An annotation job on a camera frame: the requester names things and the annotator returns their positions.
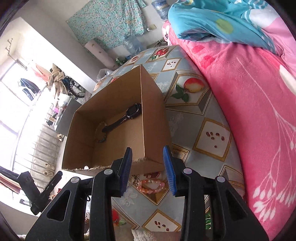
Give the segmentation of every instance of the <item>black watch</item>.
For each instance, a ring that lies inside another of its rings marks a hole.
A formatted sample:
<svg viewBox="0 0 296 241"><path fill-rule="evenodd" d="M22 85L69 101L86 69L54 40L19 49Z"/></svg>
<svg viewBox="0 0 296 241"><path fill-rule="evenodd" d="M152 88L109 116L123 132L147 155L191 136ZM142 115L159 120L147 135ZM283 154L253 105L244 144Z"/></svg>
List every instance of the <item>black watch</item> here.
<svg viewBox="0 0 296 241"><path fill-rule="evenodd" d="M114 122L113 124L109 126L105 126L102 129L102 132L110 132L119 125L121 125L123 122L127 121L128 119L134 119L138 117L142 113L142 105L140 103L134 104L133 106L129 107L126 111L126 114L120 118L118 121Z"/></svg>

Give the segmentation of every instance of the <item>green floral fabric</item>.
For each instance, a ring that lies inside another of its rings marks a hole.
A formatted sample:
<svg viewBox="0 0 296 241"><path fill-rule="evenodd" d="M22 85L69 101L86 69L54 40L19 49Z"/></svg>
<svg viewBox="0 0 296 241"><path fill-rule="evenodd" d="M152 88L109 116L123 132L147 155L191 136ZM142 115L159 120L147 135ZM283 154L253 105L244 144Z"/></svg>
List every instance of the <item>green floral fabric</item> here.
<svg viewBox="0 0 296 241"><path fill-rule="evenodd" d="M90 0L66 22L84 46L94 39L104 50L119 46L133 34L146 29L143 0Z"/></svg>

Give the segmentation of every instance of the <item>silver rivet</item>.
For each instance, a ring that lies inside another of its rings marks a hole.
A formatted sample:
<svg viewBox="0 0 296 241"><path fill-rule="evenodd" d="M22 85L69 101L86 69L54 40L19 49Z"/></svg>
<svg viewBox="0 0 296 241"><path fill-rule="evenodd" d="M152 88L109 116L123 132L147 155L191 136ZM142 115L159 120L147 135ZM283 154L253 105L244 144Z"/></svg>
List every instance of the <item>silver rivet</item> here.
<svg viewBox="0 0 296 241"><path fill-rule="evenodd" d="M183 172L184 172L185 174L191 174L191 173L192 173L192 170L191 170L190 168L185 168L185 169L183 170Z"/></svg>
<svg viewBox="0 0 296 241"><path fill-rule="evenodd" d="M105 171L104 171L104 174L106 174L106 175L110 175L110 174L112 174L113 173L113 170L112 169L106 169Z"/></svg>
<svg viewBox="0 0 296 241"><path fill-rule="evenodd" d="M73 177L71 178L72 183L77 183L79 181L79 177Z"/></svg>
<svg viewBox="0 0 296 241"><path fill-rule="evenodd" d="M218 176L217 181L220 182L220 183L223 183L223 182L225 182L225 178L222 177L222 176Z"/></svg>

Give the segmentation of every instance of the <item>coat rack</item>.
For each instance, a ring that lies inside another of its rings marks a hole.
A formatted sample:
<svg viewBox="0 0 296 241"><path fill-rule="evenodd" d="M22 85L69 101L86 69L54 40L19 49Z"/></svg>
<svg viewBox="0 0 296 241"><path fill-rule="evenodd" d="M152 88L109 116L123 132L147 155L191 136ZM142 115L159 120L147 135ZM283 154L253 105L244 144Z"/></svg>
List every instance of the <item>coat rack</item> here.
<svg viewBox="0 0 296 241"><path fill-rule="evenodd" d="M28 67L25 66L19 59L15 60L11 55L10 55L10 48L11 48L11 44L12 44L13 38L11 38L11 40L9 41L9 39L7 40L7 42L9 43L9 47L5 48L8 52L7 56L12 58L19 66L21 66L23 69L28 70Z"/></svg>

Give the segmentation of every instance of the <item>cardboard box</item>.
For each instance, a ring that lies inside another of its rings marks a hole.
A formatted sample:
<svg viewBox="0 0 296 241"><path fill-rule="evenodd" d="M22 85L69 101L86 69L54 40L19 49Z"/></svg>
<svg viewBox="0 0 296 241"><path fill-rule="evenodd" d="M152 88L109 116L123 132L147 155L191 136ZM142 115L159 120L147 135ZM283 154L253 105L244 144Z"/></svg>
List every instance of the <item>cardboard box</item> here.
<svg viewBox="0 0 296 241"><path fill-rule="evenodd" d="M135 103L142 103L140 116L109 132L105 142L95 141L99 123L114 123ZM146 69L139 66L107 85L75 112L62 169L95 176L113 160L122 158L130 147L131 175L162 171L165 145L171 145L171 138L163 94Z"/></svg>

